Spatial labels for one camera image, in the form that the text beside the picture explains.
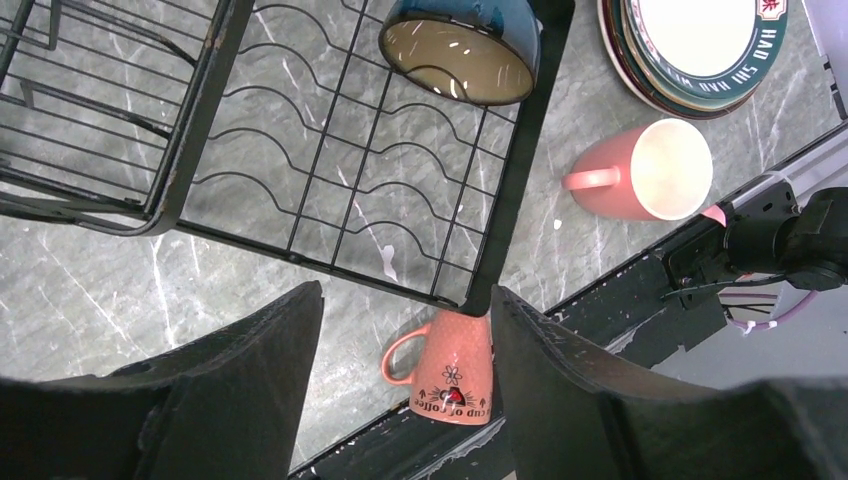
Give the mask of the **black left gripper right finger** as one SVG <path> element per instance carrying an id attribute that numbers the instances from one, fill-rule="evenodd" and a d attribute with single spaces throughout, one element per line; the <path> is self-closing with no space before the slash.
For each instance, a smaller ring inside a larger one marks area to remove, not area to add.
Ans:
<path id="1" fill-rule="evenodd" d="M 616 356 L 511 290 L 491 294 L 495 365 L 520 479 L 843 479 L 847 382 L 729 390 Z"/>

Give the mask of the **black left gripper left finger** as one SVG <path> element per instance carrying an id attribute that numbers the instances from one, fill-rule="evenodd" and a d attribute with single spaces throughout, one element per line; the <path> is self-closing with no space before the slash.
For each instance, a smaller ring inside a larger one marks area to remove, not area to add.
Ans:
<path id="1" fill-rule="evenodd" d="M 305 282 L 106 376 L 1 382 L 5 479 L 284 479 L 324 310 Z"/>

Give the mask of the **small pink mug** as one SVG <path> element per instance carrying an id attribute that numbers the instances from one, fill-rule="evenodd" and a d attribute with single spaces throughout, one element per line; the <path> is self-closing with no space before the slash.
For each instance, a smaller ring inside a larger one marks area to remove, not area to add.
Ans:
<path id="1" fill-rule="evenodd" d="M 403 378 L 390 369 L 395 350 L 424 339 L 418 363 Z M 491 419 L 494 366 L 490 320 L 443 310 L 428 323 L 392 343 L 381 360 L 383 378 L 410 387 L 409 408 L 430 420 L 482 426 Z"/>

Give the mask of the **black wire dish rack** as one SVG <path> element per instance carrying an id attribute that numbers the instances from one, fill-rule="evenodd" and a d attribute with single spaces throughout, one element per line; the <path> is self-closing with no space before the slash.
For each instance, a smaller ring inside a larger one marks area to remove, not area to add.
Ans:
<path id="1" fill-rule="evenodd" d="M 170 230 L 479 316 L 574 13 L 539 88 L 483 107 L 385 63 L 386 1 L 5 1 L 1 212 Z"/>

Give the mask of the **dark blue tan bowl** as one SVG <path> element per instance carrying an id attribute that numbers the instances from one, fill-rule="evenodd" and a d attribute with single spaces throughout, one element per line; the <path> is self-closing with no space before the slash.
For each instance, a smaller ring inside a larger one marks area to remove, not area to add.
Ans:
<path id="1" fill-rule="evenodd" d="M 540 24 L 524 0 L 397 1 L 378 46 L 409 81 L 463 103 L 515 104 L 538 81 Z"/>

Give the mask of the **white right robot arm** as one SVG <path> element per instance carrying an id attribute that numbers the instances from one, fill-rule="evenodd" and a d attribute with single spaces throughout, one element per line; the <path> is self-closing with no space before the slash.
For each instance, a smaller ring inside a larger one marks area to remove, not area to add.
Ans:
<path id="1" fill-rule="evenodd" d="M 675 289 L 662 296 L 691 308 L 730 287 L 782 281 L 814 292 L 847 284 L 847 189 L 815 192 L 800 207 L 787 187 L 733 213 L 724 226 L 673 249 L 664 263 Z"/>

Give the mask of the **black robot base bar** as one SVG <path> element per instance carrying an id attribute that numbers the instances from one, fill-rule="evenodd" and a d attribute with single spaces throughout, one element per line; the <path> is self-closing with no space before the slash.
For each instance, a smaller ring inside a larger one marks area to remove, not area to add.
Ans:
<path id="1" fill-rule="evenodd" d="M 723 231 L 687 222 L 546 313 L 494 293 L 492 422 L 391 410 L 298 468 L 298 479 L 785 479 L 804 472 L 762 388 L 720 393 L 654 371 L 721 327 L 716 298 L 669 299 L 669 264 L 723 277 Z"/>

